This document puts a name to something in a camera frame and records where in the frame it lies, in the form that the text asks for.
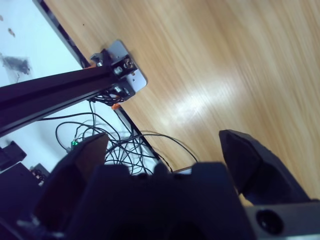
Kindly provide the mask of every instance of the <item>metal bracket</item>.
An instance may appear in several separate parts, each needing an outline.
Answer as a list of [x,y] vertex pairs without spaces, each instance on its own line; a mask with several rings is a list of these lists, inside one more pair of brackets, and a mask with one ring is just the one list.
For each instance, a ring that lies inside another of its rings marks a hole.
[[125,79],[136,93],[147,85],[146,77],[120,40],[116,40],[108,49],[93,54],[90,59],[97,67],[111,66],[113,73]]

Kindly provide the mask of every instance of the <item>silver metal plate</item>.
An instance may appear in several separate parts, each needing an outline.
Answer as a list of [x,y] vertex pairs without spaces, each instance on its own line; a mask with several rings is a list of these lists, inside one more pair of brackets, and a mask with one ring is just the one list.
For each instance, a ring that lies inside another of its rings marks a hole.
[[125,45],[120,41],[116,40],[108,49],[108,53],[110,54],[112,60],[114,62],[117,62],[118,59],[121,59],[125,57],[126,55],[129,55],[130,58],[133,60],[135,66],[138,68],[136,71],[134,71],[134,74],[129,74],[126,76],[126,79],[128,83],[131,85],[133,90],[137,93],[142,88],[144,88],[148,81],[147,78],[144,76],[142,71],[140,70],[137,63],[134,61],[133,57],[130,55],[130,53],[127,51]]

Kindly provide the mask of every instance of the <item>wooden table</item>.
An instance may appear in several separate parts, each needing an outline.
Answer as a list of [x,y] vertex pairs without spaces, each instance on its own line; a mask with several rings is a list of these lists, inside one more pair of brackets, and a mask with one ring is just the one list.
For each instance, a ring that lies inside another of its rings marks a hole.
[[[86,58],[127,46],[148,78],[122,105],[141,131],[200,161],[223,161],[219,130],[248,133],[320,198],[320,1],[45,2]],[[175,170],[194,163],[147,140]]]

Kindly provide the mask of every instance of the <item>white floor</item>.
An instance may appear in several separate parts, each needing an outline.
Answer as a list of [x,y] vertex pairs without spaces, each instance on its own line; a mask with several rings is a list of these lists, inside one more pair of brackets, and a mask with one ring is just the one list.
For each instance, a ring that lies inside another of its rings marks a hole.
[[[0,0],[0,15],[3,18],[3,21],[0,21],[0,53],[2,56],[25,58],[31,66],[30,75],[21,74],[20,82],[81,69],[31,0]],[[10,34],[8,29],[11,29],[15,36]],[[8,72],[1,63],[0,87],[14,83],[14,75],[14,72]],[[52,116],[83,112],[90,112],[87,101]],[[121,137],[128,136],[128,131],[110,107],[95,103],[95,112],[121,132]],[[15,141],[27,153],[27,157],[22,161],[27,168],[41,163],[50,172],[67,154],[56,140],[56,126],[65,121],[84,122],[91,119],[92,116],[87,115],[34,122],[0,138],[0,146],[5,147]],[[70,146],[76,128],[77,125],[66,124],[59,129],[58,136],[64,146]],[[153,160],[146,163],[146,167],[151,170],[154,165]]]

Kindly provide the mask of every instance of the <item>metal hole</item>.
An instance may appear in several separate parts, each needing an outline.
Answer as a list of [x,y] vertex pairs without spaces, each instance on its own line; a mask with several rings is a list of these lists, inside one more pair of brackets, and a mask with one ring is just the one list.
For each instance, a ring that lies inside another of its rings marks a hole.
[[278,235],[284,229],[284,222],[272,210],[259,210],[256,213],[256,220],[263,230],[272,235]]

